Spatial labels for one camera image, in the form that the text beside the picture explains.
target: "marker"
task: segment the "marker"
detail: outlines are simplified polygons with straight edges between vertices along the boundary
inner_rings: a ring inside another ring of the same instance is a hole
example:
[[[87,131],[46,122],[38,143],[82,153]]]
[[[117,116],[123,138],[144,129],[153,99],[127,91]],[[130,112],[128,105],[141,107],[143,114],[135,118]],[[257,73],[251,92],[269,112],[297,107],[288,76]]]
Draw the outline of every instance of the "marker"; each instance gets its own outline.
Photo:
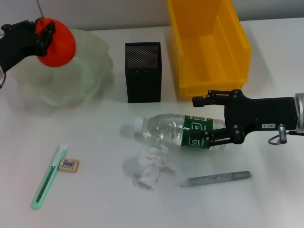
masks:
[[[33,209],[39,209],[48,193],[49,188],[52,185],[52,182],[57,174],[58,167],[60,164],[61,159],[65,157],[67,153],[67,145],[62,144],[58,147],[54,159],[45,175],[43,178],[43,181],[38,189],[37,194],[34,197],[33,203],[32,203],[32,208]]]
[[[250,176],[251,175],[249,171],[229,172],[229,173],[216,174],[211,176],[188,178],[182,181],[180,183],[180,186],[192,187],[192,186],[215,184],[215,183],[222,183],[228,181],[237,181],[237,180],[247,179]]]

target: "mesh container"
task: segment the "mesh container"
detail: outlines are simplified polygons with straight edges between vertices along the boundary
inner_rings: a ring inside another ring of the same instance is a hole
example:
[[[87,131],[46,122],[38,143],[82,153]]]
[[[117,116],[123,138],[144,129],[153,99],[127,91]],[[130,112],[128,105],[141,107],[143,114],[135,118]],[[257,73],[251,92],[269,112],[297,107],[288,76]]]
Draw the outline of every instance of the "mesh container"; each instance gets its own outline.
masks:
[[[160,42],[125,44],[125,77],[129,103],[161,101]]]

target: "green utility knife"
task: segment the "green utility knife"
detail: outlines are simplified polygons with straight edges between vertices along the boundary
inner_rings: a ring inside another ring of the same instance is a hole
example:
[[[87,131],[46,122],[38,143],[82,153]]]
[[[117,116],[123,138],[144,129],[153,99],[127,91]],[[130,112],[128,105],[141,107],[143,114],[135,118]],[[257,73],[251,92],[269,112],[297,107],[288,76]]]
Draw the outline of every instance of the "green utility knife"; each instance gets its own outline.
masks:
[[[45,175],[43,178],[43,181],[38,189],[37,194],[34,197],[33,203],[32,203],[32,208],[33,209],[39,209],[48,193],[49,188],[52,185],[52,182],[57,174],[59,164],[61,159],[65,157],[67,153],[67,145],[62,144],[58,147],[55,157]]]

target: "label sticker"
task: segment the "label sticker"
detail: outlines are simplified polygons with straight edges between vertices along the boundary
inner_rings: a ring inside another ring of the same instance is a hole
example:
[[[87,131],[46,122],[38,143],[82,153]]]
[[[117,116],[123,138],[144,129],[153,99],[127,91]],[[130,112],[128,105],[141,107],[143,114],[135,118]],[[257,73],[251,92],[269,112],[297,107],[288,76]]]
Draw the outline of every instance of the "label sticker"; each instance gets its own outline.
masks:
[[[200,129],[204,131],[213,130],[213,119],[207,119],[204,117],[196,116],[185,116],[184,130],[182,133],[181,145],[182,146],[191,146],[191,147],[200,147],[208,148],[205,139],[196,140],[192,139],[189,134],[189,129]]]
[[[263,123],[262,124],[262,129],[265,129],[265,128],[276,128],[276,125],[275,123]]]
[[[69,169],[73,169],[75,166],[76,161],[69,161],[69,160],[64,160],[64,162],[62,163],[62,168],[69,168]]]

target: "green bottle label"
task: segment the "green bottle label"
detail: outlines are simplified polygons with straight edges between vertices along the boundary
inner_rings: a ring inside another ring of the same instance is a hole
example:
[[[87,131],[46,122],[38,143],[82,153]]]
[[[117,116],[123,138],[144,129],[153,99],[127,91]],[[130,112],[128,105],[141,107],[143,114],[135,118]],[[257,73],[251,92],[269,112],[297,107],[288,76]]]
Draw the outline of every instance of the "green bottle label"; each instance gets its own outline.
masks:
[[[205,139],[195,140],[190,138],[189,129],[200,129],[204,131],[213,130],[213,119],[196,116],[185,116],[184,130],[182,133],[181,145],[199,148],[208,148]]]

